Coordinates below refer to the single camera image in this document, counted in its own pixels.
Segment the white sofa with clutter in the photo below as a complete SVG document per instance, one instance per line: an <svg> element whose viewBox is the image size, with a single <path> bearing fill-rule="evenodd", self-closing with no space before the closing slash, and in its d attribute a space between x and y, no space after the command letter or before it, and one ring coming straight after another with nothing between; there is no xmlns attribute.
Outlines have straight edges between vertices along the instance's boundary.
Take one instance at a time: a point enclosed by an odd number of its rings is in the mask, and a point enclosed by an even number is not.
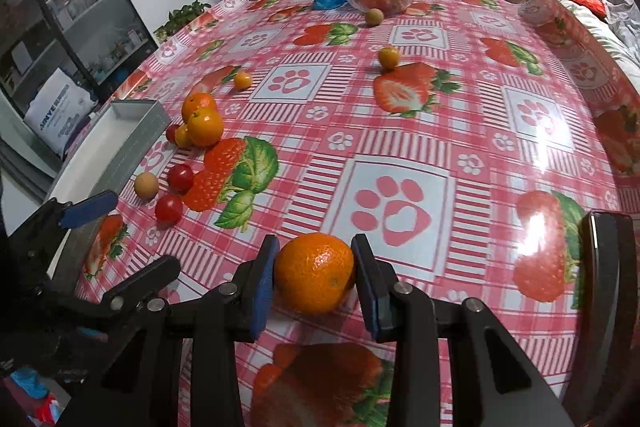
<svg viewBox="0 0 640 427"><path fill-rule="evenodd" d="M605 49L633 84L639 83L639 8L634 0L558 0Z"/></svg>

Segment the brown fruit near bowl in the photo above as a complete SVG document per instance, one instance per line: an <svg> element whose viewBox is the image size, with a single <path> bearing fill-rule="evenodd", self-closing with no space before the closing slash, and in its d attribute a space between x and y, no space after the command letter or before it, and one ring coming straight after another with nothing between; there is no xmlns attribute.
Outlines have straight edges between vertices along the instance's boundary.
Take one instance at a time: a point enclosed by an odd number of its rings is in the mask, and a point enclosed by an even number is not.
<svg viewBox="0 0 640 427"><path fill-rule="evenodd" d="M376 27L381 25L385 20L384 13L379 9L370 9L364 13L364 21L368 27Z"/></svg>

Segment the white printed bag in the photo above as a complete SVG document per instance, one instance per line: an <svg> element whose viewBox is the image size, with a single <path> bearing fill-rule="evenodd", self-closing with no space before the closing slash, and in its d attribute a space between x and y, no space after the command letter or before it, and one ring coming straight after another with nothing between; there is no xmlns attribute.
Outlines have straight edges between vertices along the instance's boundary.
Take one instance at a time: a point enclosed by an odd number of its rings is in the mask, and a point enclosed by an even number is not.
<svg viewBox="0 0 640 427"><path fill-rule="evenodd" d="M95 107L91 93L57 68L29 103L24 121L53 153L63 157L78 124Z"/></svg>

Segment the large orange mandarin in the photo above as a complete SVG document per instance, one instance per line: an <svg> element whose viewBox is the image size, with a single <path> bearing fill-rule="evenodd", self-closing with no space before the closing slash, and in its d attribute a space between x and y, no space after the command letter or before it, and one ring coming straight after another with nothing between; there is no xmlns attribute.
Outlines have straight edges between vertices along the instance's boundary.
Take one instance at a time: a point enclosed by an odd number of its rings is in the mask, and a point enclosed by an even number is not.
<svg viewBox="0 0 640 427"><path fill-rule="evenodd" d="M199 109L217 109L217 104L213 95L206 92L194 92L190 93L183 101L181 106L181 116L183 122L186 124L191 118L192 114Z"/></svg>

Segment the glass display cabinet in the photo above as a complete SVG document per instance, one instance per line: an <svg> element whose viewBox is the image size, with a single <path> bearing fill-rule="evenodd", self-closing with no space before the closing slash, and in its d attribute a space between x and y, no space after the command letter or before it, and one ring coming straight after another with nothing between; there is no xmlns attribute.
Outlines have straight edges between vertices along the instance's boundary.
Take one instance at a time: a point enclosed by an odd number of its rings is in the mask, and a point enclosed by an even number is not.
<svg viewBox="0 0 640 427"><path fill-rule="evenodd" d="M130 0L1 0L1 90L20 116L56 70L103 102L155 49Z"/></svg>

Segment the dark wooden chair back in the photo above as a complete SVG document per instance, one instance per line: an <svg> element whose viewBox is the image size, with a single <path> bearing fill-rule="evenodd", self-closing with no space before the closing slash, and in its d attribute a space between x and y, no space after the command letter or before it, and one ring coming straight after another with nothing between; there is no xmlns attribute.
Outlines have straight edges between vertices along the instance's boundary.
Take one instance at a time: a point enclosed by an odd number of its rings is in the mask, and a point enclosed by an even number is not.
<svg viewBox="0 0 640 427"><path fill-rule="evenodd" d="M582 309L563 407L576 426L616 426L639 380L634 344L639 297L634 225L618 212L582 219Z"/></svg>

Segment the red cherry tomato near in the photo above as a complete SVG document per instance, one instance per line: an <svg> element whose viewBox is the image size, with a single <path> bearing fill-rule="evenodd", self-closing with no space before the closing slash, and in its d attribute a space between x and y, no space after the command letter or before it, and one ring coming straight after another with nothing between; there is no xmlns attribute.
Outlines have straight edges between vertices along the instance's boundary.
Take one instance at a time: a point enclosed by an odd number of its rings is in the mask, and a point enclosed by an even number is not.
<svg viewBox="0 0 640 427"><path fill-rule="evenodd" d="M155 205L156 221L163 227L176 225L183 213L183 203L176 194L163 195Z"/></svg>

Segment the red cherry tomato middle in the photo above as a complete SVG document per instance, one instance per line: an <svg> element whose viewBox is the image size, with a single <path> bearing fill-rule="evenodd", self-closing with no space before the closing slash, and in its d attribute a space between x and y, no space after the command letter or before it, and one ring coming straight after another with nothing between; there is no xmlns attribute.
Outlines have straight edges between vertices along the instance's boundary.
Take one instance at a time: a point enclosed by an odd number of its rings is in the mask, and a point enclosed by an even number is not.
<svg viewBox="0 0 640 427"><path fill-rule="evenodd" d="M186 194L193 186L194 172L189 165L173 165L168 170L166 180L170 191L178 194Z"/></svg>

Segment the grey white tray box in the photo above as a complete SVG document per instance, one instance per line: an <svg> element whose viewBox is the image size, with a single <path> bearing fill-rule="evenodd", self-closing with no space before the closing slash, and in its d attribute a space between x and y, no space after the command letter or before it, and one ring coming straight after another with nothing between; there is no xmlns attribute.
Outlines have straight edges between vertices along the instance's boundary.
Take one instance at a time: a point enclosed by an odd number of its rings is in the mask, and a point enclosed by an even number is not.
<svg viewBox="0 0 640 427"><path fill-rule="evenodd" d="M80 202L105 190L119 193L168 124L168 114L155 101L106 104L67 155L48 196ZM96 219L66 234L48 270L54 289L74 291L101 222Z"/></svg>

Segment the yellow cherry tomato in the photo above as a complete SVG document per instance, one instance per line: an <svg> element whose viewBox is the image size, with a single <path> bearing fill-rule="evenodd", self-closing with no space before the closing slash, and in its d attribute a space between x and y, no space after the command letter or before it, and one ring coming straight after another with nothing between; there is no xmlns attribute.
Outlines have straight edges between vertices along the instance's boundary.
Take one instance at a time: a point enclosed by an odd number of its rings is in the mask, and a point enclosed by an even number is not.
<svg viewBox="0 0 640 427"><path fill-rule="evenodd" d="M175 143L179 148L185 148L187 150L193 145L188 127L186 127L185 124L182 124L175 130L174 138Z"/></svg>

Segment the yellow orange kumquat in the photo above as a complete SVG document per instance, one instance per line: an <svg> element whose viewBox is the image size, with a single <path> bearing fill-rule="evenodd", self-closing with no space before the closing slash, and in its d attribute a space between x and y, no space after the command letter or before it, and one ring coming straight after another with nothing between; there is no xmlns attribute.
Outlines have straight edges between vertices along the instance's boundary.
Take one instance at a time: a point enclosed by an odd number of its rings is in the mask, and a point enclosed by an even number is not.
<svg viewBox="0 0 640 427"><path fill-rule="evenodd" d="M378 64L384 70L395 69L399 65L400 59L400 52L393 46L386 46L378 51Z"/></svg>

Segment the green potted plant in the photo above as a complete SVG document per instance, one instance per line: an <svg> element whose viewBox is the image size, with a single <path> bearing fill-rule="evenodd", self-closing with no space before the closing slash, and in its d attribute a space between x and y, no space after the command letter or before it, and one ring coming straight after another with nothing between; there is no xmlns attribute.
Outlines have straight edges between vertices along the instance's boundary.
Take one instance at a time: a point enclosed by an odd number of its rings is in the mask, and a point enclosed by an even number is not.
<svg viewBox="0 0 640 427"><path fill-rule="evenodd" d="M180 9L172 10L168 13L168 20L160 27L157 27L153 35L159 42L165 42L169 37L175 35L186 25L196 20L209 8L208 3L195 0L191 4L185 4Z"/></svg>

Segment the orange with stem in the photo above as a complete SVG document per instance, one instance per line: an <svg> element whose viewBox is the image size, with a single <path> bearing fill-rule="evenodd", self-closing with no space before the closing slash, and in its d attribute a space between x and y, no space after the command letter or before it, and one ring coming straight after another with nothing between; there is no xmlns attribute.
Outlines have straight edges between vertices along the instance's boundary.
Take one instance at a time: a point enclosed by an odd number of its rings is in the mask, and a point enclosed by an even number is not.
<svg viewBox="0 0 640 427"><path fill-rule="evenodd" d="M224 122L220 114L210 107L196 110L186 123L192 143L197 147L217 144L224 133Z"/></svg>

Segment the strawberry pattern tablecloth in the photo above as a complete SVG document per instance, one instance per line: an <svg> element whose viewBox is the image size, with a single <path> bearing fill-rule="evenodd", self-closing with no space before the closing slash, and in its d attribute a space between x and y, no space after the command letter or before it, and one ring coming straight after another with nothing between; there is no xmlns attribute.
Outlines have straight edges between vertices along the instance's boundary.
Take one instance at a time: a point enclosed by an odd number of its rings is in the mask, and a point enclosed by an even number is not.
<svg viewBox="0 0 640 427"><path fill-rule="evenodd" d="M401 54L393 70L378 64L386 46ZM240 70L253 78L245 91ZM116 95L178 118L192 88L217 100L220 149L151 146L141 171L194 170L182 218L161 227L126 186L125 236L84 295L174 255L174 296L186 299L267 233L362 233L403 279L449 301L483 298L548 382L564 383L582 217L639 208L639 95L558 0L416 0L375 28L310 0L227 0Z"/></svg>

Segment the small yellow kumquat far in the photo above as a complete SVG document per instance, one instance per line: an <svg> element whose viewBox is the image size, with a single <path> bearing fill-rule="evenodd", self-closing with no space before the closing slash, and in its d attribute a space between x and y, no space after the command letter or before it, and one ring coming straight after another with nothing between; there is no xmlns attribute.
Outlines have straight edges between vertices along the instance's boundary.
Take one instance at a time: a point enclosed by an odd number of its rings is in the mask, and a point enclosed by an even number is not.
<svg viewBox="0 0 640 427"><path fill-rule="evenodd" d="M240 70L234 75L233 86L236 91L245 91L252 87L253 78L248 72Z"/></svg>

